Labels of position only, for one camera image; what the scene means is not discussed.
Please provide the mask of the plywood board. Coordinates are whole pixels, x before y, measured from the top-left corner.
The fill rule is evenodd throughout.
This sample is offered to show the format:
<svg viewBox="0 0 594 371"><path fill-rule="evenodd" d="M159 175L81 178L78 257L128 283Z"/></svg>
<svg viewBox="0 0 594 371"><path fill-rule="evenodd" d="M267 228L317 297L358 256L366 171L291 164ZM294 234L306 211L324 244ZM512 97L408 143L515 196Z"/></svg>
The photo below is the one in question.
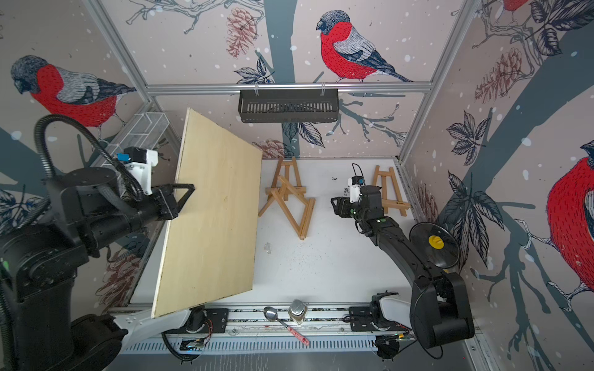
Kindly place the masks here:
<svg viewBox="0 0 594 371"><path fill-rule="evenodd" d="M176 182L195 185L166 228L152 316L253 288L262 152L187 110Z"/></svg>

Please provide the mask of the wooden easel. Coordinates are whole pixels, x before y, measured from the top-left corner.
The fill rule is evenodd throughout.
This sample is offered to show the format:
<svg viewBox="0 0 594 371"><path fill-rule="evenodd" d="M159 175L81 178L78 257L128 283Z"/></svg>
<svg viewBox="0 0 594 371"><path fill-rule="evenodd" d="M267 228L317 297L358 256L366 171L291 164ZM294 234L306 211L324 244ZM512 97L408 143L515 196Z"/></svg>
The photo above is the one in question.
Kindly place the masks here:
<svg viewBox="0 0 594 371"><path fill-rule="evenodd" d="M288 201L283 201L281 196L273 192L282 214L289 221L290 226L301 241L304 241L309 234L309 228L312 224L312 216L316 206L316 199L305 194L305 201L301 201L293 195L289 196Z"/></svg>
<svg viewBox="0 0 594 371"><path fill-rule="evenodd" d="M291 172L294 172L295 174L296 185L292 185L289 182ZM302 185L296 157L292 157L290 160L278 160L272 186L265 189L265 194L267 196L266 204L260 209L258 216L262 216L275 201L273 192L281 196L283 201L288 201L290 195L295 196L301 201L306 200L306 187L303 187Z"/></svg>
<svg viewBox="0 0 594 371"><path fill-rule="evenodd" d="M380 165L376 165L372 176L372 185L380 187L381 205L386 215L389 211L396 210L401 216L408 216L411 205L403 198L394 167L382 168Z"/></svg>

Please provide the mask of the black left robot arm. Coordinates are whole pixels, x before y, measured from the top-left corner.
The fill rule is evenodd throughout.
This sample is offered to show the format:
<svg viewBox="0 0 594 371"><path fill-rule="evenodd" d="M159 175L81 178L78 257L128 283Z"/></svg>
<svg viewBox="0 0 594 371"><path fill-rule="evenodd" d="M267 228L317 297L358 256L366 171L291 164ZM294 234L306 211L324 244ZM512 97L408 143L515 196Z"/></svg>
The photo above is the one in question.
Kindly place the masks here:
<svg viewBox="0 0 594 371"><path fill-rule="evenodd" d="M42 117L35 126L48 196L1 238L3 363L7 370L102 370L122 350L127 330L111 315L72 319L77 271L118 239L177 218L186 199L176 198L176 184L146 195L112 156L105 168L58 175L46 146L46 129L54 122L97 143L85 126L64 115Z"/></svg>

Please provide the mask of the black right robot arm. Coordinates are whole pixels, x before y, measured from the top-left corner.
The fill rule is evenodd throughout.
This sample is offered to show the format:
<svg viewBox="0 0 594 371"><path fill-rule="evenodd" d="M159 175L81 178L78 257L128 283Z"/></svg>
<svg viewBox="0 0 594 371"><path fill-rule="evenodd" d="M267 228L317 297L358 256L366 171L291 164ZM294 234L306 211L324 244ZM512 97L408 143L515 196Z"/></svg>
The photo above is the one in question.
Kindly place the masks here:
<svg viewBox="0 0 594 371"><path fill-rule="evenodd" d="M440 225L423 222L404 233L385 215L381 189L375 185L353 187L358 197L331 199L334 213L352 218L357 231L368 237L398 266L411 285L411 298L394 292L377 294L370 304L371 321L379 329L397 322L411 329L424 349L442 346L475 335L467 287L453 271L460 249L455 238Z"/></svg>

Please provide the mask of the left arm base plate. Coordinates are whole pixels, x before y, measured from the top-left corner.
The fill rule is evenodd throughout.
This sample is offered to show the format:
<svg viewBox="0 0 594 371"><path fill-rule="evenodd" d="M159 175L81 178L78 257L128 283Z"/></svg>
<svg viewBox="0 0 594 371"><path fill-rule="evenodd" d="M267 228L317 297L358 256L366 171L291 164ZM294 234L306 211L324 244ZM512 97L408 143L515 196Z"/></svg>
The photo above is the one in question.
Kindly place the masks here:
<svg viewBox="0 0 594 371"><path fill-rule="evenodd" d="M206 309L199 307L192 309L184 326L187 333L224 333L229 316L228 309Z"/></svg>

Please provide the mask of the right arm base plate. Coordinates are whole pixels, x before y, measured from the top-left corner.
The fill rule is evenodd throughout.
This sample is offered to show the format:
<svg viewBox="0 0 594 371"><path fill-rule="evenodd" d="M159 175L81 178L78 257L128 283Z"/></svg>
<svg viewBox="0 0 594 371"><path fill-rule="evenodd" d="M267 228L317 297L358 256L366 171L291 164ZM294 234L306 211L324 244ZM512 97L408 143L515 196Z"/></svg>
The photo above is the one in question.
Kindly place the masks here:
<svg viewBox="0 0 594 371"><path fill-rule="evenodd" d="M378 311L373 312L369 305L351 306L342 321L349 325L352 332L405 332L408 327L386 320Z"/></svg>

